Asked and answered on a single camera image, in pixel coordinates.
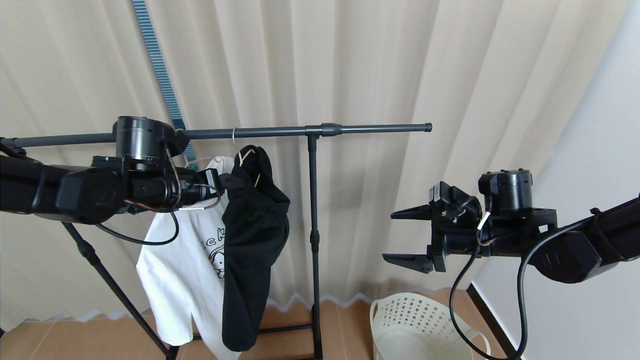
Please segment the white shirt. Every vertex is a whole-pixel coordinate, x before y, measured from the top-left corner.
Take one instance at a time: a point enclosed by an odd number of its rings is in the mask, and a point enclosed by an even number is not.
[[[207,168],[231,173],[234,160],[217,157]],[[209,199],[192,207],[215,202]],[[183,345],[193,339],[193,317],[202,340],[219,360],[236,360],[240,353],[222,342],[224,298],[225,193],[207,210],[176,211],[178,237],[167,245],[142,246],[136,269],[156,318],[158,336],[167,344]],[[175,232],[169,214],[158,213],[145,241],[164,241]]]

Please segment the beige curtain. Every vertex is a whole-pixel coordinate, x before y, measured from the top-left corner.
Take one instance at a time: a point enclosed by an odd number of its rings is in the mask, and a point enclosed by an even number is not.
[[[439,180],[477,192],[482,172],[536,176],[607,48],[627,1],[147,1],[189,129],[433,123],[432,133],[320,139],[323,295],[450,286],[465,261],[421,275],[382,252],[424,252],[429,223],[389,213],[426,203]],[[107,132],[118,115],[168,116],[128,1],[0,3],[2,136]],[[271,298],[311,299],[304,138],[263,146],[292,200],[291,235]],[[198,156],[231,140],[199,140]],[[88,165],[113,145],[34,148],[45,163]],[[56,222],[1,215],[1,323],[122,306]],[[143,237],[152,215],[108,225]],[[114,278],[148,307],[139,248],[79,225]],[[475,270],[471,271],[466,286]]]

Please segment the black baseboard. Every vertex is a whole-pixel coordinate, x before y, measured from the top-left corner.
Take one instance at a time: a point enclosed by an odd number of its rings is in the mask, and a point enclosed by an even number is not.
[[[478,311],[480,312],[480,315],[482,315],[487,325],[489,325],[489,329],[491,329],[491,332],[495,336],[495,339],[498,341],[498,344],[500,344],[500,347],[502,347],[504,353],[507,355],[515,353],[516,350],[513,348],[513,345],[509,341],[509,338],[504,332],[504,329],[500,326],[500,324],[498,324],[498,321],[493,316],[493,313],[489,310],[489,307],[487,307],[487,305],[484,303],[484,300],[480,297],[480,294],[478,294],[473,284],[469,285],[467,293],[476,305]]]

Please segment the white wall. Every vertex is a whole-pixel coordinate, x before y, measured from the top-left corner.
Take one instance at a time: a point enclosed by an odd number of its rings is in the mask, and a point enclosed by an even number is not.
[[[632,0],[598,71],[534,182],[534,205],[559,225],[640,192],[640,1]],[[520,341],[519,259],[489,259],[474,280],[511,342]],[[640,359],[640,260],[579,284],[525,279],[527,360]]]

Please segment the clothing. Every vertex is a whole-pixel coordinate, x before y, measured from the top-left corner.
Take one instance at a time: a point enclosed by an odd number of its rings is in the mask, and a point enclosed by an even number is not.
[[[289,198],[274,184],[271,162],[261,147],[240,150],[231,174],[244,186],[228,190],[222,221],[225,240],[225,300],[222,338],[231,350],[245,351],[257,339],[269,297],[271,266],[289,236]]]
[[[209,168],[218,173],[233,169],[232,158],[218,157]],[[213,204],[208,199],[192,205]],[[154,312],[159,337],[170,345],[183,345],[193,339],[193,317],[202,340],[219,360],[236,360],[239,353],[222,342],[225,224],[222,214],[227,194],[207,210],[176,211],[180,233],[163,246],[142,246],[136,269]],[[145,241],[163,241],[175,231],[169,214],[158,213]]]

